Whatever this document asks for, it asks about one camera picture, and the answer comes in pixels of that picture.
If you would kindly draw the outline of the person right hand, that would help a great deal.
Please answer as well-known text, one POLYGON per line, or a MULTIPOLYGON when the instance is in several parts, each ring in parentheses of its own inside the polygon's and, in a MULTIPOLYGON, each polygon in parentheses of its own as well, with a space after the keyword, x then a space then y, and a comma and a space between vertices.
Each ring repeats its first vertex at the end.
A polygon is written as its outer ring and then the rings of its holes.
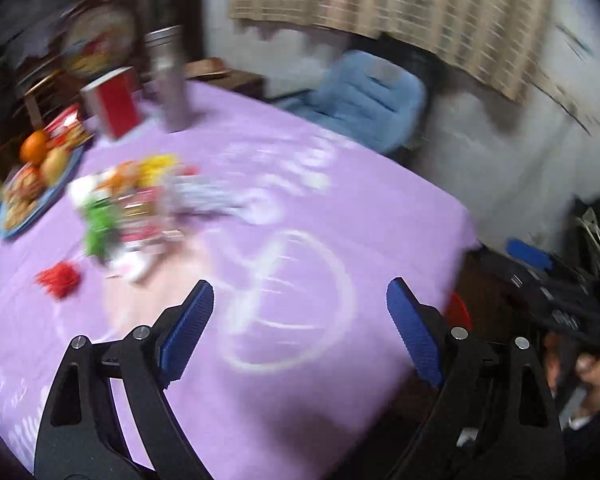
MULTIPOLYGON (((562 372, 560 369, 560 350, 564 346, 562 335, 548 333, 544 338, 544 346, 545 376, 550 391, 555 394, 558 378, 562 372)), ((569 419, 570 427, 577 429, 590 422, 600 412, 600 358, 582 353, 574 364, 574 370, 586 389, 586 396, 572 411, 569 419)))

